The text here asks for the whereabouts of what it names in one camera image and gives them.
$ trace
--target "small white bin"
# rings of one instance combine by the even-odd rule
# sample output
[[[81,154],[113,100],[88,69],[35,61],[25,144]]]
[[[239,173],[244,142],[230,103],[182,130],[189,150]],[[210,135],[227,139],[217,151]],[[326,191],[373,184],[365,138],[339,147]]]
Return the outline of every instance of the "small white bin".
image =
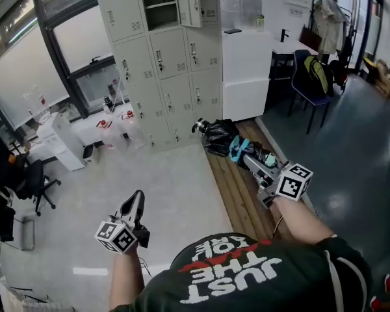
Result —
[[[84,155],[83,155],[83,160],[88,164],[88,165],[97,165],[98,160],[99,160],[99,151],[95,147],[95,145],[90,144],[89,146],[84,148]]]

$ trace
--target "black phone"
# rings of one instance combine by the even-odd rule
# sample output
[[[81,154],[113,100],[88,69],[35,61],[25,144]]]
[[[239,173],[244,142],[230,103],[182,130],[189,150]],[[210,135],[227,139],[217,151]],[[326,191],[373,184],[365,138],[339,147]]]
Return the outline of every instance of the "black phone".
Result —
[[[224,31],[224,33],[226,34],[236,34],[236,33],[241,33],[241,29],[231,29],[231,30],[227,30],[227,31]]]

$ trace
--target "plastic jug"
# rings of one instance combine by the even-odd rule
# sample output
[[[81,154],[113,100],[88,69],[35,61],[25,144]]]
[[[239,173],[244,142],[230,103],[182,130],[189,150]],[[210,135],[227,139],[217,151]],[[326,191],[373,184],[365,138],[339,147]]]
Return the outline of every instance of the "plastic jug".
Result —
[[[127,140],[115,124],[102,120],[97,124],[97,127],[100,128],[101,139],[107,149],[116,150],[120,153],[127,151]]]
[[[133,111],[127,111],[122,115],[122,120],[125,122],[125,130],[129,135],[131,143],[136,149],[146,145],[144,135],[138,124],[137,118]]]

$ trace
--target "wooden platform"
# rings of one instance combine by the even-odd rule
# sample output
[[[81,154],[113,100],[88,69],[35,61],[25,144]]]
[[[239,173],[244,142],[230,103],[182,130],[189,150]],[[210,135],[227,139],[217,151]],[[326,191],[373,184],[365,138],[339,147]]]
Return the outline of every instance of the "wooden platform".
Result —
[[[236,126],[244,138],[260,142],[265,149],[275,153],[254,121],[239,122]],[[281,215],[277,207],[266,210],[260,204],[256,198],[258,186],[252,174],[239,168],[231,159],[223,159],[209,153],[207,157],[234,232],[257,240],[272,238]],[[275,237],[293,239],[284,221],[279,225]]]

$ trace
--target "white roller blind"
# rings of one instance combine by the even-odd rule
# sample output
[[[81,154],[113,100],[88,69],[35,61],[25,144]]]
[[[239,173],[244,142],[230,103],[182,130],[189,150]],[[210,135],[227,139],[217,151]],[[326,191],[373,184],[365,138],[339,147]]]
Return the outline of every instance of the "white roller blind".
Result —
[[[69,97],[37,25],[0,58],[0,106],[15,128],[31,118],[23,95],[34,85],[48,105]]]
[[[94,57],[112,55],[98,6],[56,27],[55,36],[71,72],[88,65]]]

